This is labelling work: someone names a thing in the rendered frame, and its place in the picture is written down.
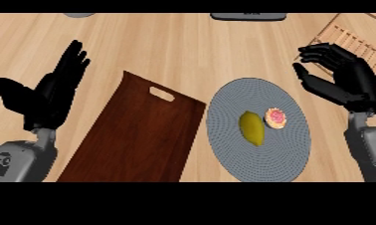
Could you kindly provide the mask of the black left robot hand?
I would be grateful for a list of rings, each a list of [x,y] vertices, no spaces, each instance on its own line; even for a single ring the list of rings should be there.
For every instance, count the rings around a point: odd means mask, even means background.
[[[36,89],[17,81],[0,78],[0,99],[8,110],[24,116],[24,129],[58,129],[65,123],[79,84],[92,60],[83,43],[74,40],[62,54],[55,71],[49,73]]]

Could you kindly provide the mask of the pale wooden tiered shelf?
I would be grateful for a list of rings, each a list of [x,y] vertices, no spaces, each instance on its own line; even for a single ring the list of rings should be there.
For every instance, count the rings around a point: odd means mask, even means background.
[[[376,74],[376,13],[338,13],[310,45],[335,43],[368,62]]]

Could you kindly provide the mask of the yellow lemon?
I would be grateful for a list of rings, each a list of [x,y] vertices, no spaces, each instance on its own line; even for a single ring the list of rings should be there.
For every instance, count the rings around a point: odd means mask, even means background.
[[[239,129],[244,138],[256,146],[264,142],[264,124],[257,113],[245,112],[239,117]]]

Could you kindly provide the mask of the grey oval placemat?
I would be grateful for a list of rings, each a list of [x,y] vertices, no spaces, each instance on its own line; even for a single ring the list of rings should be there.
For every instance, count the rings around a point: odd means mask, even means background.
[[[266,126],[264,144],[256,146],[238,121],[245,112],[264,117],[270,108],[285,112],[287,126]],[[217,160],[239,181],[288,182],[298,177],[310,155],[309,123],[298,103],[275,83],[259,78],[229,82],[210,102],[205,126]]]

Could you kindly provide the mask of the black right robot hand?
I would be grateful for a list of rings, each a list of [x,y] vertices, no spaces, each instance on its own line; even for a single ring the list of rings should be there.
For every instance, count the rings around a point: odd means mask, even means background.
[[[301,62],[292,67],[306,90],[353,113],[376,113],[376,74],[365,59],[329,43],[301,47],[298,52]],[[312,75],[303,63],[322,65],[334,82]]]

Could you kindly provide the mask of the dark brown wooden cutting board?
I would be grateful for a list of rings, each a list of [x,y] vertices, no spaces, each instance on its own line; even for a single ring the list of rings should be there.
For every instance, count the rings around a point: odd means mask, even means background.
[[[177,182],[204,110],[204,102],[126,72],[59,180]]]

